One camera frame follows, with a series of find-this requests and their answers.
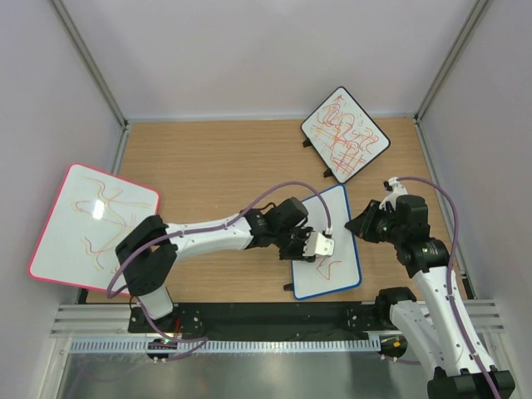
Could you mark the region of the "blue framed whiteboard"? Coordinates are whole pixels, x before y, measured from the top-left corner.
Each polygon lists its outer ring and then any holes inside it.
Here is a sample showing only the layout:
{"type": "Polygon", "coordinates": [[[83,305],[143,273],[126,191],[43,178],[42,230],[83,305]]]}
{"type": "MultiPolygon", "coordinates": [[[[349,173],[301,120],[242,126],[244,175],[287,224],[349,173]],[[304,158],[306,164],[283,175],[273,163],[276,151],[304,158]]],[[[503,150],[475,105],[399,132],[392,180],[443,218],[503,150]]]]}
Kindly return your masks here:
{"type": "Polygon", "coordinates": [[[293,296],[304,300],[358,287],[362,271],[355,237],[345,228],[352,219],[346,187],[335,185],[303,205],[313,228],[303,253],[315,259],[291,262],[293,296]]]}

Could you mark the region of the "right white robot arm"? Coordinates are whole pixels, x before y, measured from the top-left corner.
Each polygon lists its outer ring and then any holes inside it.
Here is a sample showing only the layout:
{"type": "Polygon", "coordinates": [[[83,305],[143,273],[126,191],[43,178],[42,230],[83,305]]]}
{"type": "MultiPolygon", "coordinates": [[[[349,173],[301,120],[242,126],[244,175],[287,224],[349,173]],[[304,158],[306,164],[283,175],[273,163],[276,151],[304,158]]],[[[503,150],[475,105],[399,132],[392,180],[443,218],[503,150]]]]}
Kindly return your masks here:
{"type": "Polygon", "coordinates": [[[445,244],[430,235],[426,201],[401,195],[395,204],[371,201],[345,227],[359,239],[392,244],[397,260],[421,292],[387,288],[376,298],[374,318],[397,328],[428,378],[430,398],[508,398],[515,380],[485,349],[461,299],[445,244]]]}

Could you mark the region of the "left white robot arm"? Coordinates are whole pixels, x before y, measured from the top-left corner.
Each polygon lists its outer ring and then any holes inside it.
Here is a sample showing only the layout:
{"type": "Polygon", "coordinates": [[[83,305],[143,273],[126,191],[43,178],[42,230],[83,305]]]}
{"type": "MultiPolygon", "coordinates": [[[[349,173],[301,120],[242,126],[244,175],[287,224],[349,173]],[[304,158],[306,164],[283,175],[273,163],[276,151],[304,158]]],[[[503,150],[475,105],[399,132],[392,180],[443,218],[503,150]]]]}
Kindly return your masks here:
{"type": "Polygon", "coordinates": [[[225,250],[278,248],[279,258],[313,262],[316,253],[308,241],[314,230],[305,223],[308,211],[291,197],[281,204],[252,208],[244,216],[192,224],[166,224],[156,214],[144,219],[116,247],[125,268],[129,294],[140,302],[147,322],[165,333],[175,325],[174,304],[165,280],[174,264],[202,254],[225,250]]]}

